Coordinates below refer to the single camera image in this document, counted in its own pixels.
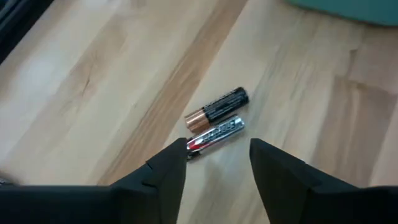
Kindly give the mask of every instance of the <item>light wood surface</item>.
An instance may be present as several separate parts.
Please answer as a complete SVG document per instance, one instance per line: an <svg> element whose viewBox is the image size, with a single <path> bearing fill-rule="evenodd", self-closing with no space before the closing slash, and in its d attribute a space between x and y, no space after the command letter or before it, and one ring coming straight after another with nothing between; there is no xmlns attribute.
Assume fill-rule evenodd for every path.
<svg viewBox="0 0 398 224"><path fill-rule="evenodd" d="M398 29L280 0L58 0L0 66L0 172L110 184L243 86L247 128L188 164L178 222L267 223L251 138L360 187L398 184L397 60Z"/></svg>

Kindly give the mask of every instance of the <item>battery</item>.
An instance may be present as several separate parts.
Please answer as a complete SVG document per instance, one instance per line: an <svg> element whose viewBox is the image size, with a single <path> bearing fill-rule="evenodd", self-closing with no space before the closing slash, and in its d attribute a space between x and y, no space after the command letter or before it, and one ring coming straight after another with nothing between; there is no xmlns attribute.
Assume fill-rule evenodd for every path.
<svg viewBox="0 0 398 224"><path fill-rule="evenodd" d="M204 149L240 132L243 128L244 122L242 118L237 115L232 115L217 124L215 127L207 129L201 134L189 138L187 143L187 159L190 160L196 156L200 156Z"/></svg>

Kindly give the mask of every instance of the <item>copper battery cap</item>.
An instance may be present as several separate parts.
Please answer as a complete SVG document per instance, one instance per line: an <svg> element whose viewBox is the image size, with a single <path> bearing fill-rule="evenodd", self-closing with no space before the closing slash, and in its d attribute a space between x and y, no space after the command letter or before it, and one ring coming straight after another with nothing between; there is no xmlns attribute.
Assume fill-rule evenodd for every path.
<svg viewBox="0 0 398 224"><path fill-rule="evenodd" d="M186 115L184 118L187 128L193 133L199 133L210 128L209 120L202 109L196 110Z"/></svg>

